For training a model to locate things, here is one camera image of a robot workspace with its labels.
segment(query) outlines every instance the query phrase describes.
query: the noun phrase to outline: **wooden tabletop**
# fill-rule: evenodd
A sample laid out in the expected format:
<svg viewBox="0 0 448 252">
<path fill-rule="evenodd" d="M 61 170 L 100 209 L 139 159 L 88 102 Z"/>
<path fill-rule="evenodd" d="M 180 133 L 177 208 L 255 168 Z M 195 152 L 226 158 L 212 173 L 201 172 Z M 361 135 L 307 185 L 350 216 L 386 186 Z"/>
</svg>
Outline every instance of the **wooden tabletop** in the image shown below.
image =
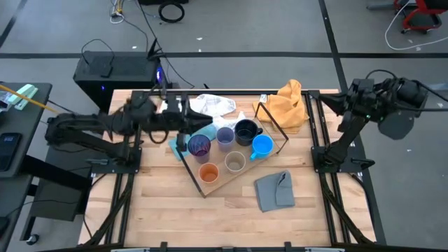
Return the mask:
<svg viewBox="0 0 448 252">
<path fill-rule="evenodd" d="M 131 90 L 116 90 L 110 112 L 114 112 L 130 97 Z M 224 118 L 236 118 L 244 111 L 253 118 L 252 102 L 259 95 L 227 96 L 237 103 L 236 111 Z M 341 133 L 338 118 L 327 106 L 324 113 L 330 140 Z M 323 144 L 316 104 L 313 101 L 319 143 Z M 176 136 L 169 134 L 169 139 Z M 125 246 L 170 247 L 217 246 L 329 246 L 330 239 L 323 208 L 319 178 L 313 169 L 310 153 L 312 136 L 309 123 L 297 134 L 288 134 L 289 142 L 278 155 L 273 155 L 245 174 L 217 189 L 203 199 L 181 161 L 178 161 L 168 141 L 157 145 L 146 135 L 142 145 L 140 172 L 136 175 L 130 205 Z M 114 141 L 121 138 L 114 136 Z M 293 180 L 295 207 L 262 213 L 258 208 L 253 182 L 262 176 L 288 170 Z M 363 234 L 375 240 L 363 189 L 348 174 L 338 174 L 344 208 Z M 94 232 L 109 214 L 116 175 L 105 176 L 90 193 L 85 219 Z M 340 222 L 335 211 L 338 241 L 342 242 Z M 115 222 L 113 241 L 117 240 L 120 213 Z M 79 242 L 88 240 L 83 227 Z"/>
</svg>

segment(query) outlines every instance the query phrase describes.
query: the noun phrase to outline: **purple cup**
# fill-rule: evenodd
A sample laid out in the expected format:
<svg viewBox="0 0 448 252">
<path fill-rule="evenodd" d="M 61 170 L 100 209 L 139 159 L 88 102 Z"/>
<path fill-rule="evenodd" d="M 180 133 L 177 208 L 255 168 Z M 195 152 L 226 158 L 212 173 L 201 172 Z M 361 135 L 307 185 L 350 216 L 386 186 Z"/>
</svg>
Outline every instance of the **purple cup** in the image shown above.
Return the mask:
<svg viewBox="0 0 448 252">
<path fill-rule="evenodd" d="M 235 142 L 235 133 L 229 127 L 222 127 L 216 132 L 216 140 L 220 151 L 229 152 Z"/>
<path fill-rule="evenodd" d="M 190 138 L 187 147 L 198 163 L 204 164 L 209 161 L 211 143 L 208 137 L 197 134 Z"/>
</svg>

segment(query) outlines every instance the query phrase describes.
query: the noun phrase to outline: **blue cup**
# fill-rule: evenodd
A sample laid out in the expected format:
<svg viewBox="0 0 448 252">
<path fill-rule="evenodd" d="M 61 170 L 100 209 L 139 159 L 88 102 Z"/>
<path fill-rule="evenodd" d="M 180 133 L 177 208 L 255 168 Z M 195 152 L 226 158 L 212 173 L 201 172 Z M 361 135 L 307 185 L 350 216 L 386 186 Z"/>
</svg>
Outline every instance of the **blue cup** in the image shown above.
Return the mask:
<svg viewBox="0 0 448 252">
<path fill-rule="evenodd" d="M 251 161 L 267 158 L 272 150 L 274 150 L 274 140 L 270 136 L 263 134 L 256 136 L 252 142 Z"/>
</svg>

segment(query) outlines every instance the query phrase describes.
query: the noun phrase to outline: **cup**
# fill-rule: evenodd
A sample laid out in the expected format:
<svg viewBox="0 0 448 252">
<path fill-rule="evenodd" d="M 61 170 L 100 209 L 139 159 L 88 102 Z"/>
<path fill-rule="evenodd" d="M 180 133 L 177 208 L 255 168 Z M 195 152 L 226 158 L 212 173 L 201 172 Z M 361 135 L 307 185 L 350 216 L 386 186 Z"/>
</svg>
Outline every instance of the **cup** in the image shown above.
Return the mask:
<svg viewBox="0 0 448 252">
<path fill-rule="evenodd" d="M 204 183 L 213 183 L 218 180 L 219 169 L 216 164 L 206 163 L 199 168 L 199 178 Z"/>
<path fill-rule="evenodd" d="M 246 166 L 246 158 L 239 151 L 232 151 L 224 159 L 225 166 L 230 173 L 236 174 Z"/>
<path fill-rule="evenodd" d="M 240 120 L 235 125 L 235 139 L 240 146 L 250 146 L 253 139 L 261 133 L 263 129 L 249 119 Z"/>
<path fill-rule="evenodd" d="M 274 150 L 274 140 L 267 135 L 259 135 L 253 139 L 251 161 L 267 158 Z"/>
<path fill-rule="evenodd" d="M 218 140 L 219 150 L 229 152 L 235 140 L 235 133 L 229 127 L 222 127 L 216 132 L 216 140 Z"/>
<path fill-rule="evenodd" d="M 204 164 L 209 161 L 211 143 L 208 137 L 197 134 L 190 138 L 187 147 L 198 163 Z"/>
</svg>

